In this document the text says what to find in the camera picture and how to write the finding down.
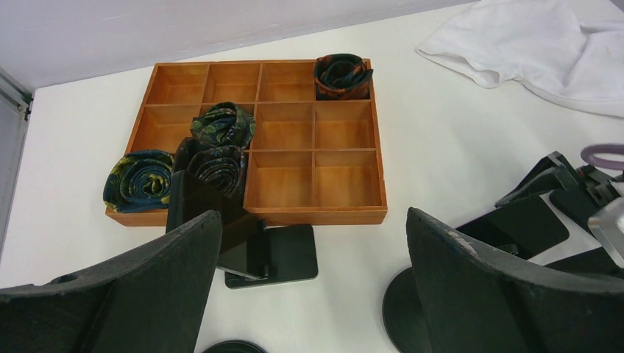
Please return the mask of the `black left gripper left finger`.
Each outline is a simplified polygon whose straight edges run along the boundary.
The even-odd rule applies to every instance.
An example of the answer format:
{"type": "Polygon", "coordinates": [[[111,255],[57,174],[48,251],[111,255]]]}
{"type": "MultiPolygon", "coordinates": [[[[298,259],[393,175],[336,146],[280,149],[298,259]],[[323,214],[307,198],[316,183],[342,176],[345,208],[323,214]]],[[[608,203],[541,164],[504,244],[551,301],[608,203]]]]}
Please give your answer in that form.
{"type": "Polygon", "coordinates": [[[192,352],[220,234],[200,216],[45,285],[1,290],[3,352],[192,352]]]}

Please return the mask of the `black round base phone stand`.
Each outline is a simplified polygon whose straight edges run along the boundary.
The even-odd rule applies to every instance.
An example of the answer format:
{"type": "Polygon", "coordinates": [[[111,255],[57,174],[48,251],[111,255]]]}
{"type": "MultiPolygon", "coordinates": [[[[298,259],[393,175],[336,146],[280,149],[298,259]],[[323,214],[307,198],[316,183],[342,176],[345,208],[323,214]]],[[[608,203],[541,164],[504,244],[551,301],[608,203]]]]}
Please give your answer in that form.
{"type": "Polygon", "coordinates": [[[382,319],[386,334],[399,352],[433,351],[412,267],[390,281],[383,297],[382,319]]]}

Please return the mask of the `black phone edgewise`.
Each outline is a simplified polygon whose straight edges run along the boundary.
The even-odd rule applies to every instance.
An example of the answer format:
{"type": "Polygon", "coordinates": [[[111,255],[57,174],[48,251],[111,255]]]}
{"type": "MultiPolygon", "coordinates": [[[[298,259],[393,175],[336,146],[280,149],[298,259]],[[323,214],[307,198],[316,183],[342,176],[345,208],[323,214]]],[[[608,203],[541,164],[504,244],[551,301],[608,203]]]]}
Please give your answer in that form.
{"type": "Polygon", "coordinates": [[[265,222],[191,172],[174,172],[166,229],[171,231],[205,215],[213,218],[213,229],[220,234],[216,267],[251,281],[267,278],[265,222]]]}

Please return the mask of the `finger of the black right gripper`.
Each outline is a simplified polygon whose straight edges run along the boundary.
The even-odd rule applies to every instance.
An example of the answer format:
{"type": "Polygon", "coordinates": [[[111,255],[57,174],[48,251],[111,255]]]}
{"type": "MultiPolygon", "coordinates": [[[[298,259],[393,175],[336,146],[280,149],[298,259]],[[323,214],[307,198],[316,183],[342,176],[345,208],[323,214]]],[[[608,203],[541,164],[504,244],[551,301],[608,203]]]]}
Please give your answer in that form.
{"type": "Polygon", "coordinates": [[[581,183],[578,172],[567,158],[558,151],[543,157],[510,193],[499,199],[494,206],[504,207],[532,196],[553,190],[570,190],[581,183]]]}

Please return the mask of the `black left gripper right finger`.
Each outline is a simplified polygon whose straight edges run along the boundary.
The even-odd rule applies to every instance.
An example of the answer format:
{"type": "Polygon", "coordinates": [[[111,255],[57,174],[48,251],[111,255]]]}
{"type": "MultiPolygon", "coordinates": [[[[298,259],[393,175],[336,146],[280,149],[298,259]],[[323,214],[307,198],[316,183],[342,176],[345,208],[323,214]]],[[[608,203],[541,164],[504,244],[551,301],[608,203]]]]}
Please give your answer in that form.
{"type": "Polygon", "coordinates": [[[411,207],[408,251],[435,352],[621,352],[623,280],[515,257],[411,207]]]}

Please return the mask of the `purple edged black phone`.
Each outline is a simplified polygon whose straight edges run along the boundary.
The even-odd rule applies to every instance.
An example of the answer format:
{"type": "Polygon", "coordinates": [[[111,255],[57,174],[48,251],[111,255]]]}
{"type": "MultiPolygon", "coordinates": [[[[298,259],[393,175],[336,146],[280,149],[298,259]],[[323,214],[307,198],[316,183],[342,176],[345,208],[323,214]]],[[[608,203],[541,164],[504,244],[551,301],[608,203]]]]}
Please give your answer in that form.
{"type": "Polygon", "coordinates": [[[568,228],[541,196],[497,208],[457,230],[524,260],[566,241],[568,228]]]}

